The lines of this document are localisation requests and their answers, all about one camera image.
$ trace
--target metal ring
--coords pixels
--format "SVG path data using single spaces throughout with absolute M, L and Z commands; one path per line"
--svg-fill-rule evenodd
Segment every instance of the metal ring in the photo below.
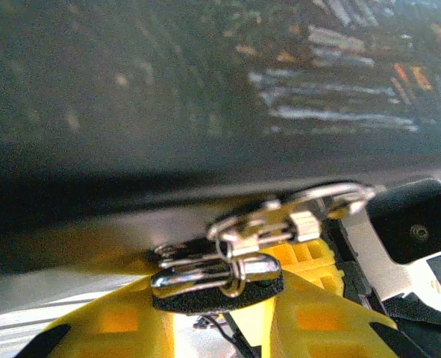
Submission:
M 245 289 L 247 274 L 242 260 L 233 261 L 231 269 L 234 278 L 229 284 L 220 287 L 220 291 L 230 298 L 235 298 L 240 296 Z
M 349 193 L 361 194 L 364 199 L 370 200 L 375 197 L 375 190 L 370 186 L 365 186 L 355 182 L 339 182 L 313 188 L 305 189 L 293 195 L 294 201 L 309 201 L 327 198 L 336 195 L 344 195 Z
M 425 242 L 429 239 L 429 230 L 424 225 L 415 224 L 411 226 L 409 234 L 420 242 Z

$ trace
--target metal hardware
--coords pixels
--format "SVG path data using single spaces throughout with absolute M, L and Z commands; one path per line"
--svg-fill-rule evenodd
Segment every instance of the metal hardware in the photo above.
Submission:
M 152 277 L 151 287 L 159 298 L 213 287 L 219 287 L 229 297 L 237 297 L 245 282 L 272 280 L 280 273 L 280 263 L 274 257 L 258 254 L 234 263 L 210 260 L 168 268 Z
M 231 262 L 282 242 L 318 239 L 322 220 L 355 214 L 374 196 L 373 188 L 359 183 L 306 189 L 284 203 L 267 201 L 253 213 L 215 223 L 208 230 L 207 238 L 216 242 L 219 256 Z M 330 204 L 325 206 L 323 199 L 330 199 Z
M 409 235 L 420 242 L 425 242 L 429 239 L 429 230 L 424 225 L 415 224 L 411 226 Z
M 323 220 L 355 214 L 374 195 L 373 188 L 359 183 L 318 186 L 285 201 L 265 201 L 256 211 L 217 222 L 206 238 L 160 246 L 154 252 L 164 270 L 152 277 L 152 292 L 168 298 L 219 287 L 224 295 L 235 298 L 247 282 L 279 277 L 280 263 L 259 254 L 261 248 L 318 239 Z
M 219 315 L 212 315 L 211 317 L 212 319 L 216 320 L 217 324 L 220 327 L 228 326 L 228 322 L 225 321 L 223 318 L 220 318 Z M 196 330 L 206 330 L 208 328 L 216 328 L 216 325 L 205 319 L 202 315 L 200 315 L 193 324 L 193 328 Z

